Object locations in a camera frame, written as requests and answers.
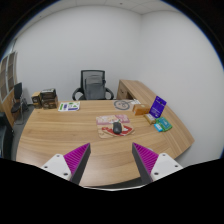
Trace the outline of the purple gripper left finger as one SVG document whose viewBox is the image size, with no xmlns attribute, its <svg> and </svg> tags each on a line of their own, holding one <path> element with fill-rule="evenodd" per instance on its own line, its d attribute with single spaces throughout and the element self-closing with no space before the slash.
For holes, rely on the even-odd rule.
<svg viewBox="0 0 224 224">
<path fill-rule="evenodd" d="M 73 183 L 79 183 L 91 153 L 90 144 L 84 144 L 69 153 L 56 154 L 42 169 Z"/>
</svg>

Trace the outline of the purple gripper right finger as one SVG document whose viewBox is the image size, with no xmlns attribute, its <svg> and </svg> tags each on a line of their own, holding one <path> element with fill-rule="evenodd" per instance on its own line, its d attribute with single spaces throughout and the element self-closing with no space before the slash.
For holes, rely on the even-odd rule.
<svg viewBox="0 0 224 224">
<path fill-rule="evenodd" d="M 182 166 L 167 153 L 157 154 L 137 143 L 132 144 L 132 154 L 144 184 L 149 184 L 182 169 Z"/>
</svg>

